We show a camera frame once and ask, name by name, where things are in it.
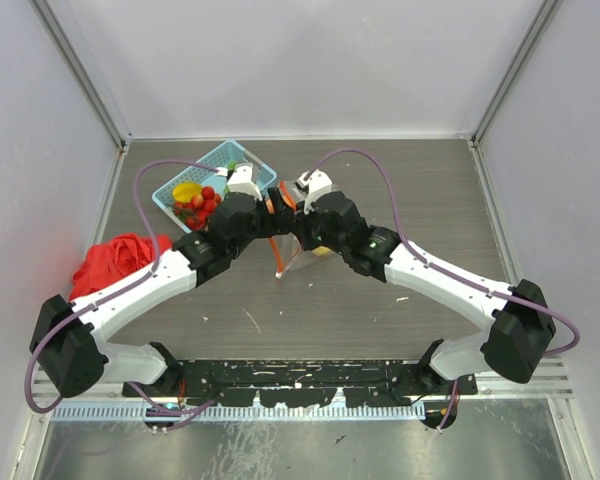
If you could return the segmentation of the yellow mango slice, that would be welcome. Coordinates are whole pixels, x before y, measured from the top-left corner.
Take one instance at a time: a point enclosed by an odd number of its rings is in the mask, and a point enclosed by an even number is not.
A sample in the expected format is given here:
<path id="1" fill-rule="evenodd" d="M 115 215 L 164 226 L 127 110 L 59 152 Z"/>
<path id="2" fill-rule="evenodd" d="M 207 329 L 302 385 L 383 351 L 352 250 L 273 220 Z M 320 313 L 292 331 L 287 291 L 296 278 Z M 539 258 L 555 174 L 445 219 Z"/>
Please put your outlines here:
<path id="1" fill-rule="evenodd" d="M 190 203 L 191 199 L 201 193 L 202 186 L 195 182 L 184 182 L 172 190 L 172 197 L 175 202 Z"/>

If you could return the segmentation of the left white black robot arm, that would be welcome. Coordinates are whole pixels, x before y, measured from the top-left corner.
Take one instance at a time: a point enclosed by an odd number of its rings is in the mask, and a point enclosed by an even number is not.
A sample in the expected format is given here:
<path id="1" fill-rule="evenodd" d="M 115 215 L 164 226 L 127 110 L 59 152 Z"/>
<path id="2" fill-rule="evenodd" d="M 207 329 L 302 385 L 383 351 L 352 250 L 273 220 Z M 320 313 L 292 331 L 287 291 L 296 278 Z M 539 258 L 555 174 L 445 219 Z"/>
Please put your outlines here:
<path id="1" fill-rule="evenodd" d="M 112 343 L 131 321 L 229 269 L 255 239 L 286 234 L 296 204 L 277 188 L 262 199 L 227 194 L 207 228 L 186 234 L 146 267 L 95 293 L 67 301 L 56 295 L 40 310 L 30 350 L 63 399 L 101 381 L 146 385 L 158 396 L 174 393 L 182 365 L 159 342 Z"/>

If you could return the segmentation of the red orange peach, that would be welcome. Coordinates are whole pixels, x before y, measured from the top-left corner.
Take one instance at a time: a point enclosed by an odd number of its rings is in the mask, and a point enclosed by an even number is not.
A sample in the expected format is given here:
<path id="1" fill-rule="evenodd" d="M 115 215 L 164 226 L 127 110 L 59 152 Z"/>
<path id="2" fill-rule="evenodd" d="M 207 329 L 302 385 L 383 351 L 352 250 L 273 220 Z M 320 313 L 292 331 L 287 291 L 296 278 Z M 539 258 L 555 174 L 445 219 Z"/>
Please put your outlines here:
<path id="1" fill-rule="evenodd" d="M 291 196 L 289 195 L 288 191 L 286 190 L 286 188 L 281 185 L 278 187 L 278 190 L 281 194 L 282 200 L 285 202 L 286 205 L 288 205 L 292 210 L 295 210 L 295 203 L 292 200 Z"/>

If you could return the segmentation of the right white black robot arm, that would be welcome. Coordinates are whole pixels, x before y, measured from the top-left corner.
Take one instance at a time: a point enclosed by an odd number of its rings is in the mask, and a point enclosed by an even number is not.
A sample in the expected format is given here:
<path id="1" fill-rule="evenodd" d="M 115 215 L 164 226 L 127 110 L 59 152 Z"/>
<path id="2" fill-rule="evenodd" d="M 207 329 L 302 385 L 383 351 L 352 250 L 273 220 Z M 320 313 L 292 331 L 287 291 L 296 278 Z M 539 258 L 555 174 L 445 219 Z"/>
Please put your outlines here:
<path id="1" fill-rule="evenodd" d="M 356 273 L 414 290 L 477 326 L 473 335 L 430 345 L 418 370 L 429 393 L 442 393 L 461 376 L 488 371 L 525 384 L 555 336 L 537 284 L 521 280 L 511 286 L 433 257 L 391 229 L 368 225 L 340 191 L 301 207 L 293 232 L 303 247 L 327 247 Z"/>

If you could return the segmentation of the yellow pear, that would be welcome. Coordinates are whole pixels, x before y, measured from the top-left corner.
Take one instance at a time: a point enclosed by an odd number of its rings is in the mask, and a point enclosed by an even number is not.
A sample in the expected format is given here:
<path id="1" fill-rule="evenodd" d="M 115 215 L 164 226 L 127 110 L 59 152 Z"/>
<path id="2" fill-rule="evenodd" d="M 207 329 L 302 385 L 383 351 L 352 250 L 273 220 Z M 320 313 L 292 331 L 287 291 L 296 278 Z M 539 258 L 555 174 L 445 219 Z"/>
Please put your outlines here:
<path id="1" fill-rule="evenodd" d="M 329 255 L 330 253 L 331 253 L 331 250 L 327 247 L 317 247 L 312 250 L 312 254 L 315 255 L 316 257 L 323 257 L 326 255 Z"/>

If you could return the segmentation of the clear orange zip top bag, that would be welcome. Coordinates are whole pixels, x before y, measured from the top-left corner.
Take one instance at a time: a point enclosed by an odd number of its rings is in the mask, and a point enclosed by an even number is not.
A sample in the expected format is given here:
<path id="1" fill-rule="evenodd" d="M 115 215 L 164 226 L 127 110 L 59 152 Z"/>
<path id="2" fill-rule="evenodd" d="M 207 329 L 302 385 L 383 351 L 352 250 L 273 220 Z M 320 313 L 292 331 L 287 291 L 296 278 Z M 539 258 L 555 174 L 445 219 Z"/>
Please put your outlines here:
<path id="1" fill-rule="evenodd" d="M 302 210 L 302 208 L 299 207 L 299 204 L 303 200 L 303 196 L 294 183 L 291 181 L 280 181 L 278 187 L 281 185 L 286 188 L 294 201 L 296 207 L 295 211 Z M 270 238 L 269 244 L 276 260 L 275 277 L 277 280 L 282 280 L 283 277 L 290 272 L 326 260 L 334 254 L 331 250 L 329 255 L 316 257 L 312 254 L 312 250 L 303 250 L 301 244 L 293 234 Z"/>

